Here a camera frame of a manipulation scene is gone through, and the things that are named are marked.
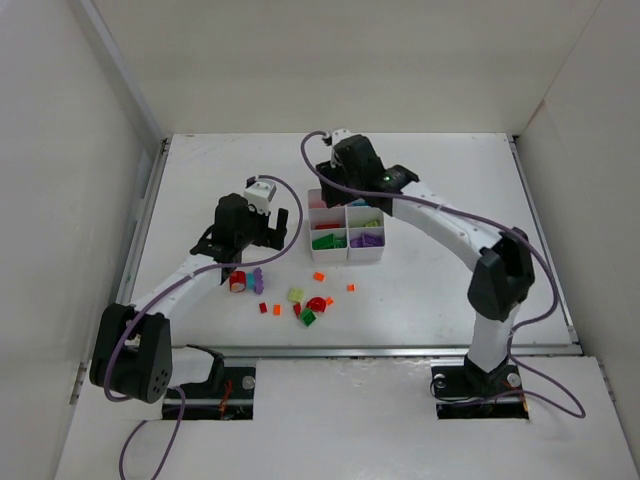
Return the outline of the purple flower lego piece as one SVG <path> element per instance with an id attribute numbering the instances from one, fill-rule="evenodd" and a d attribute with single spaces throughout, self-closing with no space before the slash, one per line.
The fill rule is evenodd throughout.
<path id="1" fill-rule="evenodd" d="M 264 276 L 260 267 L 253 269 L 247 274 L 247 288 L 256 295 L 262 295 L 264 292 Z"/>

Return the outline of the green lego plate piece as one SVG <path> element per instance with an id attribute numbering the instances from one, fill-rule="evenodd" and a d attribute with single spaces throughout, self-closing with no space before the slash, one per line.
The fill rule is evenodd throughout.
<path id="1" fill-rule="evenodd" d="M 311 242 L 311 246 L 313 250 L 329 250 L 334 249 L 333 243 L 336 239 L 334 234 L 327 234 L 321 237 L 314 239 Z"/>

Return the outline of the red cylinder lego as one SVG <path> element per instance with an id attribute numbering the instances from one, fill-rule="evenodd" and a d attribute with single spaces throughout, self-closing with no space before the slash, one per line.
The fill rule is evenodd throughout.
<path id="1" fill-rule="evenodd" d="M 247 276 L 244 271 L 235 270 L 229 276 L 229 290 L 232 293 L 244 292 L 247 288 Z"/>

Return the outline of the purple lego block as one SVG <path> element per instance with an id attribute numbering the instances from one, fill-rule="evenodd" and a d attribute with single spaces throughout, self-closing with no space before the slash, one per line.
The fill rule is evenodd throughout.
<path id="1" fill-rule="evenodd" d="M 363 248 L 365 247 L 365 244 L 363 243 L 362 237 L 356 237 L 350 240 L 349 246 L 351 248 Z"/>

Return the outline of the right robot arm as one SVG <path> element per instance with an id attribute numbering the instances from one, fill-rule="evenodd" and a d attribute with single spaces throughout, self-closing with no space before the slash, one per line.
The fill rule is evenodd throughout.
<path id="1" fill-rule="evenodd" d="M 422 231 L 470 270 L 467 299 L 476 319 L 462 372 L 472 389 L 492 388 L 507 375 L 508 336 L 535 281 L 526 234 L 454 214 L 417 174 L 385 167 L 364 135 L 340 129 L 320 137 L 331 149 L 330 159 L 314 167 L 327 206 L 362 200 Z"/>

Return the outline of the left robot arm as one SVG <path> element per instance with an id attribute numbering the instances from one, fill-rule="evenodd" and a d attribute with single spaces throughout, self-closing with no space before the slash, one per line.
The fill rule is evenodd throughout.
<path id="1" fill-rule="evenodd" d="M 271 213 L 267 200 L 222 197 L 214 222 L 180 267 L 151 293 L 130 304 L 112 303 L 102 313 L 90 365 L 90 381 L 113 401 L 152 404 L 169 389 L 215 384 L 220 357 L 204 347 L 176 347 L 171 328 L 206 294 L 244 268 L 243 251 L 286 251 L 289 213 Z"/>

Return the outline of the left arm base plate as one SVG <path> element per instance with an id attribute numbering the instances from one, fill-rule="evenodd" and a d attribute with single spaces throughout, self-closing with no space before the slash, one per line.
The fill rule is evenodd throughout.
<path id="1" fill-rule="evenodd" d="M 256 387 L 255 365 L 226 365 L 204 383 L 181 386 L 184 421 L 252 420 Z"/>

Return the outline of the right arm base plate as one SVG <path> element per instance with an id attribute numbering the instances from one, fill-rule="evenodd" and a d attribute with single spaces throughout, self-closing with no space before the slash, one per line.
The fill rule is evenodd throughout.
<path id="1" fill-rule="evenodd" d="M 513 364 L 488 383 L 475 383 L 463 365 L 435 365 L 431 374 L 429 388 L 439 420 L 529 419 L 520 392 L 522 380 Z"/>

